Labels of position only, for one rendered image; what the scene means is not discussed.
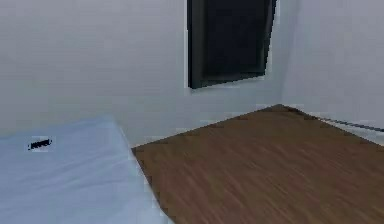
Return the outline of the dark framed window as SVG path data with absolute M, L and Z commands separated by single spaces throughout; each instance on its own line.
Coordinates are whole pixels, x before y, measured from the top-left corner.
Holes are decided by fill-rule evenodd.
M 188 86 L 266 73 L 277 0 L 187 0 Z

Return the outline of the pale blue bed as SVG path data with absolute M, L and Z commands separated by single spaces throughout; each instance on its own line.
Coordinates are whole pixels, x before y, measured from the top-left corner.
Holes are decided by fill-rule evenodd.
M 175 223 L 122 129 L 101 117 L 0 138 L 0 224 Z

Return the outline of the black remote control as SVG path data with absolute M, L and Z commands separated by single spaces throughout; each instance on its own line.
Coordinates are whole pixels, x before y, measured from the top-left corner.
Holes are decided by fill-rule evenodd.
M 35 142 L 32 142 L 28 145 L 28 150 L 34 150 L 34 149 L 38 149 L 41 147 L 46 147 L 46 146 L 51 145 L 51 143 L 52 143 L 51 139 L 44 139 L 44 140 L 35 141 Z

